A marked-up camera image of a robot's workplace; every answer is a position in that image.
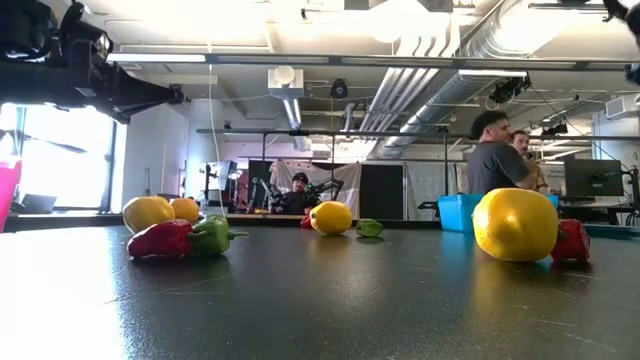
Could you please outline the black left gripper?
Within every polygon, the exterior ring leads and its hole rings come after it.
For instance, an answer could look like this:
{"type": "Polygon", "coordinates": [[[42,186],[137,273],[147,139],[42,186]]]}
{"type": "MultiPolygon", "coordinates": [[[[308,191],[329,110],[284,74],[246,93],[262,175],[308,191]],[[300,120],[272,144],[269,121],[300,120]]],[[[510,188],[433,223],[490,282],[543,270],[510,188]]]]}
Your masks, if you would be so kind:
{"type": "Polygon", "coordinates": [[[131,76],[119,63],[90,53],[76,42],[65,65],[0,61],[0,103],[50,103],[59,108],[92,106],[121,124],[133,115],[174,100],[170,88],[131,76]]]}

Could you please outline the yellow lemon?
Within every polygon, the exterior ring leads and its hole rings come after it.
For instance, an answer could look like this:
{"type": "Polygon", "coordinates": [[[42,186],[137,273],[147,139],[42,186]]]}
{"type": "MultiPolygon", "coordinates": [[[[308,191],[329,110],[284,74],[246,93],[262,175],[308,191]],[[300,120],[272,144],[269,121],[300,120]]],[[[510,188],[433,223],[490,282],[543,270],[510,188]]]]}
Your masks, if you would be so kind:
{"type": "Polygon", "coordinates": [[[173,220],[175,212],[166,199],[143,196],[127,202],[122,209],[122,217],[126,228],[136,234],[152,225],[173,220]]]}
{"type": "Polygon", "coordinates": [[[550,255],[559,219],[551,200],[538,192],[500,188],[482,197],[472,214],[477,245],[495,259],[536,262],[550,255]]]}
{"type": "Polygon", "coordinates": [[[314,207],[310,214],[311,226],[319,233],[339,235],[352,225],[350,208],[337,201],[326,201],[314,207]]]}

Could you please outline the orange-coloured lemon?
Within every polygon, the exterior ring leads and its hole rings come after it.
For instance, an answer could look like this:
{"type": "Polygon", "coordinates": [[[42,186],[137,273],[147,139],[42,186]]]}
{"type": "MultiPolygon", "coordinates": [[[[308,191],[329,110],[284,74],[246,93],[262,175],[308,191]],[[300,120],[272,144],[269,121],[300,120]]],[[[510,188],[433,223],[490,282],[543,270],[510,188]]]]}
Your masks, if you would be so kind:
{"type": "Polygon", "coordinates": [[[195,223],[200,217],[199,205],[192,198],[173,198],[169,201],[176,219],[195,223]]]}

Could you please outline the green bell pepper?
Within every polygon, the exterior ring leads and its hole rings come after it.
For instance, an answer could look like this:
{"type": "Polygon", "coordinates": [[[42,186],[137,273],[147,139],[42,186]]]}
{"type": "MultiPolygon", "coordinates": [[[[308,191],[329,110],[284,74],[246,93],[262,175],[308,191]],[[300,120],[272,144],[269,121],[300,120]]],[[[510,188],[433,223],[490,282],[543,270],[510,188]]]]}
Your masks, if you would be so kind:
{"type": "Polygon", "coordinates": [[[373,219],[360,219],[356,224],[356,234],[359,237],[373,238],[378,237],[384,229],[384,226],[373,219]]]}
{"type": "Polygon", "coordinates": [[[192,255],[213,256],[228,250],[235,238],[247,236],[246,232],[231,231],[225,216],[211,214],[193,227],[187,235],[187,240],[192,255]]]}

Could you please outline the pink plastic basket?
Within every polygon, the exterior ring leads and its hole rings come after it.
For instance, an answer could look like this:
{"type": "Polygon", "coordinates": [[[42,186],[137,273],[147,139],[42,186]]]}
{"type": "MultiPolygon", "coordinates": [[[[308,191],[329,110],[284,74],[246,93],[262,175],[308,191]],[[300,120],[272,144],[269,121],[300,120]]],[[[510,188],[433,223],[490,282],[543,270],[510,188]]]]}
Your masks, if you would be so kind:
{"type": "Polygon", "coordinates": [[[9,216],[16,188],[22,173],[22,160],[18,156],[0,159],[0,233],[9,216]]]}

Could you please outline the person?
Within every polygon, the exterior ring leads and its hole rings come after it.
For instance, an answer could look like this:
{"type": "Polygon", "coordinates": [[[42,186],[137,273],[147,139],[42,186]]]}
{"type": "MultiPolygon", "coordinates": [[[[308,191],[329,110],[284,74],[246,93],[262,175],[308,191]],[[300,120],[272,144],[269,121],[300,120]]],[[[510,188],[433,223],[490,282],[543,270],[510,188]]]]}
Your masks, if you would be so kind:
{"type": "Polygon", "coordinates": [[[500,188],[533,188],[534,175],[509,144],[509,123],[504,112],[482,112],[471,126],[471,135],[477,144],[467,159],[470,194],[484,195],[500,188]]]}
{"type": "Polygon", "coordinates": [[[535,183],[533,186],[533,190],[548,195],[548,185],[544,178],[544,174],[538,163],[529,156],[529,135],[522,131],[517,130],[514,131],[510,135],[509,144],[518,152],[518,154],[523,158],[527,168],[533,174],[535,178],[535,183]]]}
{"type": "Polygon", "coordinates": [[[308,184],[309,179],[303,172],[296,173],[292,177],[292,190],[282,196],[282,214],[307,215],[320,204],[318,198],[305,194],[308,184]]]}

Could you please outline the rig crossbar with light strip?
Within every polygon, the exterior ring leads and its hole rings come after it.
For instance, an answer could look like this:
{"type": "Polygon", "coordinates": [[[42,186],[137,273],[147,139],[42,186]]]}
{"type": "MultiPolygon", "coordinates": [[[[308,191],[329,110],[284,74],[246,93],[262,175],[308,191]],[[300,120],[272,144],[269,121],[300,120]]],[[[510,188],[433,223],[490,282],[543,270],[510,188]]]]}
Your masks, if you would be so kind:
{"type": "Polygon", "coordinates": [[[234,53],[114,53],[109,55],[107,60],[122,64],[197,63],[211,65],[291,65],[469,70],[491,69],[560,72],[621,72],[629,63],[627,60],[610,59],[447,58],[234,53]]]}

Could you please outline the white backdrop sheet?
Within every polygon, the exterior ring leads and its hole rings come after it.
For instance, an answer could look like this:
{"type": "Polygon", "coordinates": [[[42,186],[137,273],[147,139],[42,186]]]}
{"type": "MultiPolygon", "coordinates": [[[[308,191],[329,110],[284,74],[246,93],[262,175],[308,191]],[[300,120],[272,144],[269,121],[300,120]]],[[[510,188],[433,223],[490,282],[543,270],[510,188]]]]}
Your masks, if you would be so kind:
{"type": "Polygon", "coordinates": [[[269,183],[275,185],[282,193],[286,193],[293,189],[292,180],[297,173],[304,173],[312,185],[325,183],[333,177],[343,182],[342,188],[339,191],[326,190],[320,195],[320,200],[328,201],[332,199],[332,195],[337,195],[336,201],[350,208],[352,218],[359,218],[362,165],[360,163],[337,164],[334,169],[329,169],[329,166],[330,163],[276,160],[269,166],[269,183]]]}

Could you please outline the black backdrop panel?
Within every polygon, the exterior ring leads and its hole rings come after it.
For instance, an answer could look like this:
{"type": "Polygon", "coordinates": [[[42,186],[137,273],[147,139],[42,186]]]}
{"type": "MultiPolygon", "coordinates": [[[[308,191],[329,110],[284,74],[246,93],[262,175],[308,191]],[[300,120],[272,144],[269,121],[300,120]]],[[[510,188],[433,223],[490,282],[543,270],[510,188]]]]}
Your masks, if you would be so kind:
{"type": "Polygon", "coordinates": [[[403,212],[403,167],[363,165],[360,216],[375,220],[402,220],[403,212]]]}

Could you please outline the white curtain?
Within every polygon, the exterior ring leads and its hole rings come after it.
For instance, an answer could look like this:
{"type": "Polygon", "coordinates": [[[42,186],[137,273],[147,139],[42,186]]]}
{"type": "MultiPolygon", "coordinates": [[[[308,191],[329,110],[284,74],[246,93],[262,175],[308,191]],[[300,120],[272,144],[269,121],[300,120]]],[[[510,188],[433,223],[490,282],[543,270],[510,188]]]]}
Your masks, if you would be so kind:
{"type": "Polygon", "coordinates": [[[406,170],[409,198],[416,206],[436,202],[440,196],[468,192],[464,162],[410,162],[406,170]]]}

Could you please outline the blue plastic basket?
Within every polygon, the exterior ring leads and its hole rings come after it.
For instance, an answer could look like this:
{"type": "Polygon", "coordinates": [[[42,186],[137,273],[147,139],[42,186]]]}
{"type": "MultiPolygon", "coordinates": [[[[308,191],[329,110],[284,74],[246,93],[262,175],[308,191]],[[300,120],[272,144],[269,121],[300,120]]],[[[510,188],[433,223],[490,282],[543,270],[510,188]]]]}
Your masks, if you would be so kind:
{"type": "Polygon", "coordinates": [[[485,195],[450,195],[438,199],[444,230],[475,231],[486,236],[542,236],[555,238],[555,203],[540,193],[503,188],[485,195]]]}

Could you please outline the dark computer monitor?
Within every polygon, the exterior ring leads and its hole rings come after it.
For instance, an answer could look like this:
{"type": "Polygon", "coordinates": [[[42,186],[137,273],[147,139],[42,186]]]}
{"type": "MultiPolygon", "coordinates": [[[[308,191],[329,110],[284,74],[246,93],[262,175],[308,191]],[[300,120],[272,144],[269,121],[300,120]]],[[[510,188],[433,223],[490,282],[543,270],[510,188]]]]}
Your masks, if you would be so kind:
{"type": "Polygon", "coordinates": [[[564,173],[567,196],[624,195],[621,163],[617,160],[568,159],[564,173]]]}

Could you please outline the black aluminium table frame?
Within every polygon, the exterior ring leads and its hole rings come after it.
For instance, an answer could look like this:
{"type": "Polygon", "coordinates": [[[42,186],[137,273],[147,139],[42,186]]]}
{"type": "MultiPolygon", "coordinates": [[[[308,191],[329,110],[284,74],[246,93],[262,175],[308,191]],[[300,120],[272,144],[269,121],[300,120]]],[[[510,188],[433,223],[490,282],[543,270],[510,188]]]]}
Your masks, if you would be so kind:
{"type": "MultiPolygon", "coordinates": [[[[299,216],[260,216],[231,214],[228,222],[234,227],[270,226],[300,227],[299,216]]],[[[440,229],[438,221],[401,221],[379,220],[385,229],[414,230],[440,229]]],[[[0,233],[30,230],[46,230],[77,227],[121,226],[123,219],[118,214],[46,214],[46,215],[10,215],[0,233]]],[[[609,238],[617,240],[640,241],[640,228],[615,225],[586,224],[586,232],[592,238],[609,238]]]]}

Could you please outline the black background station frame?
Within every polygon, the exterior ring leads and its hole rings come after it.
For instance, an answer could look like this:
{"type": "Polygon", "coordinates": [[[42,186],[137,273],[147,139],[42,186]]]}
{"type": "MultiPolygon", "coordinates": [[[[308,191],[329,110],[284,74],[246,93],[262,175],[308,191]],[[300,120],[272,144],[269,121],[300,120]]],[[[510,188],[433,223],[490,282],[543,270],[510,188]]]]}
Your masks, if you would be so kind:
{"type": "MultiPolygon", "coordinates": [[[[449,139],[466,139],[472,141],[469,134],[448,134],[435,132],[377,132],[377,131],[331,131],[331,130],[299,130],[299,129],[204,129],[198,128],[197,134],[207,134],[215,137],[223,135],[261,135],[266,138],[268,135],[286,135],[290,137],[326,136],[334,140],[336,137],[364,137],[364,138],[434,138],[442,139],[446,147],[449,139]]],[[[551,136],[551,135],[531,135],[531,140],[549,141],[620,141],[620,142],[640,142],[639,136],[602,136],[602,135],[576,135],[576,136],[551,136]]]]}

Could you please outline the silver corrugated air duct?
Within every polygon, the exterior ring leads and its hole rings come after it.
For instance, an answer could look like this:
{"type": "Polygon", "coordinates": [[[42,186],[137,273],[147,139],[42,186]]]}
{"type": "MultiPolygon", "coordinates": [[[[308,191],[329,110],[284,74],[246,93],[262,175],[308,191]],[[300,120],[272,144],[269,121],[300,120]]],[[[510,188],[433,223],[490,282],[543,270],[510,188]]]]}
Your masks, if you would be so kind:
{"type": "MultiPolygon", "coordinates": [[[[535,0],[502,0],[456,55],[481,59],[525,59],[553,40],[579,18],[576,10],[536,10],[535,0]]],[[[495,76],[463,75],[454,69],[433,69],[417,108],[403,124],[401,137],[379,140],[371,155],[394,158],[417,140],[416,132],[443,120],[462,104],[495,82],[495,76]]]]}

